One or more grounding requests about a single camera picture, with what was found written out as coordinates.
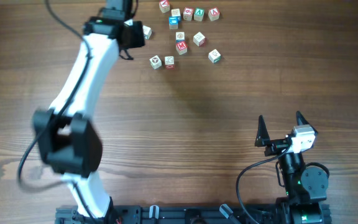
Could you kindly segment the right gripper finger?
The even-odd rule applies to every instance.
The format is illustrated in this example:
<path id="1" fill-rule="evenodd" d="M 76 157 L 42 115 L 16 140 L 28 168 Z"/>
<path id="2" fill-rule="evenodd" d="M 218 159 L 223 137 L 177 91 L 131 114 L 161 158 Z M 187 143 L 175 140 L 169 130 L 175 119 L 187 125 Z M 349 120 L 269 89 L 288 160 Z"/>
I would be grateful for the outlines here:
<path id="1" fill-rule="evenodd" d="M 314 135 L 317 136 L 318 135 L 318 131 L 305 119 L 305 117 L 302 115 L 302 113 L 300 111 L 296 112 L 296 122 L 297 125 L 309 125 L 311 126 L 311 128 L 314 131 Z"/>
<path id="2" fill-rule="evenodd" d="M 264 117 L 262 115 L 258 118 L 258 128 L 257 134 L 255 137 L 255 146 L 256 147 L 264 147 L 270 144 L 270 136 L 267 131 L 267 127 L 264 121 Z"/>

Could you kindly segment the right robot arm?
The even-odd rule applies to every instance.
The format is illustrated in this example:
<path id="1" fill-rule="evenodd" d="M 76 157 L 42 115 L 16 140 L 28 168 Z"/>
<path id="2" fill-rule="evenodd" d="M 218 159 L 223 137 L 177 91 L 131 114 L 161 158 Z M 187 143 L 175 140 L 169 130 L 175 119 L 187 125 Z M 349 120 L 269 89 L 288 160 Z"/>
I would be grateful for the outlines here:
<path id="1" fill-rule="evenodd" d="M 279 186 L 287 196 L 276 199 L 271 218 L 265 223 L 330 224 L 332 222 L 327 199 L 329 170 L 318 162 L 306 163 L 303 153 L 314 146 L 318 135 L 304 116 L 296 112 L 296 126 L 283 139 L 270 139 L 265 121 L 259 116 L 255 146 L 265 148 L 265 156 L 278 156 L 275 168 Z"/>

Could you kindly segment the red letter M block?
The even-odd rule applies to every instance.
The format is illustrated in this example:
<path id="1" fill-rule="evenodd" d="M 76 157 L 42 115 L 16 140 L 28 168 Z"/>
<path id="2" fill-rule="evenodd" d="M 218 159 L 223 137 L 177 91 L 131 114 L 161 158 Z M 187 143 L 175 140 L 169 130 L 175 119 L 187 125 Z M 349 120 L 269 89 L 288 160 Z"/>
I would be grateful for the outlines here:
<path id="1" fill-rule="evenodd" d="M 188 46 L 187 46 L 186 42 L 185 41 L 177 42 L 176 43 L 176 50 L 177 50 L 179 55 L 183 55 L 183 54 L 187 53 Z"/>

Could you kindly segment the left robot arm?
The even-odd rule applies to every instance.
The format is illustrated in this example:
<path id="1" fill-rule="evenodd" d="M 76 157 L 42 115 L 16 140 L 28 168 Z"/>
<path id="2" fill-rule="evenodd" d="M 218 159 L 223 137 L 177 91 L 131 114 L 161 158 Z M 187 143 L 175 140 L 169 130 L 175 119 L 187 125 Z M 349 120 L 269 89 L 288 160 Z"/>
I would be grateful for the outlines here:
<path id="1" fill-rule="evenodd" d="M 122 223 L 98 173 L 103 145 L 91 120 L 110 69 L 123 52 L 145 44 L 142 23 L 132 20 L 138 5 L 138 1 L 107 1 L 85 22 L 82 33 L 51 14 L 81 40 L 61 92 L 49 109 L 33 115 L 36 137 L 31 145 L 38 146 L 42 162 L 61 176 L 50 186 L 66 184 L 77 202 L 70 210 L 57 209 L 56 223 Z"/>

